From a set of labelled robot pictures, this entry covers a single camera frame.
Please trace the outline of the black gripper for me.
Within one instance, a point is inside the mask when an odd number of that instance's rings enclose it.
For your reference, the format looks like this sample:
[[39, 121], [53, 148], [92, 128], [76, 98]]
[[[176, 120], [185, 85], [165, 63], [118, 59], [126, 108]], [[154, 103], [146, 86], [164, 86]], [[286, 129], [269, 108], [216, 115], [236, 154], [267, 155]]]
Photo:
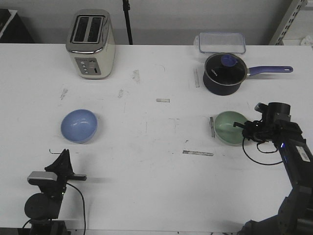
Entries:
[[265, 123], [263, 121], [246, 121], [244, 124], [234, 122], [233, 127], [242, 128], [244, 139], [254, 142], [275, 142], [280, 133], [281, 121], [277, 120], [273, 123]]
[[85, 174], [74, 174], [70, 160], [70, 152], [68, 149], [64, 149], [52, 164], [46, 166], [45, 171], [54, 173], [60, 172], [63, 168], [65, 156], [66, 156], [67, 174], [70, 175], [65, 177], [57, 176], [56, 182], [48, 183], [44, 186], [39, 186], [40, 191], [49, 196], [50, 198], [62, 200], [63, 195], [66, 192], [66, 185], [68, 180], [85, 181], [87, 179], [87, 176]]

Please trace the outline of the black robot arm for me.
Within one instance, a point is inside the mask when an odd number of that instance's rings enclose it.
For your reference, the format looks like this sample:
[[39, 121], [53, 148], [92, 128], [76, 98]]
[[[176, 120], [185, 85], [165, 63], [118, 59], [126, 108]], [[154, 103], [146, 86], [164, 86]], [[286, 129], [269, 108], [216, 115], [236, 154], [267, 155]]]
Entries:
[[68, 181], [85, 181], [87, 176], [75, 174], [70, 161], [70, 152], [64, 149], [58, 158], [44, 171], [33, 171], [27, 177], [30, 185], [38, 186], [39, 193], [28, 198], [24, 206], [29, 218], [30, 235], [70, 235], [63, 220], [58, 220], [67, 186], [78, 190]]
[[256, 101], [152, 99], [107, 107], [88, 144], [72, 145], [74, 170], [87, 175], [68, 189], [61, 216], [72, 229], [221, 232], [277, 213], [299, 180], [291, 156], [211, 136], [209, 117], [237, 111], [259, 119]]

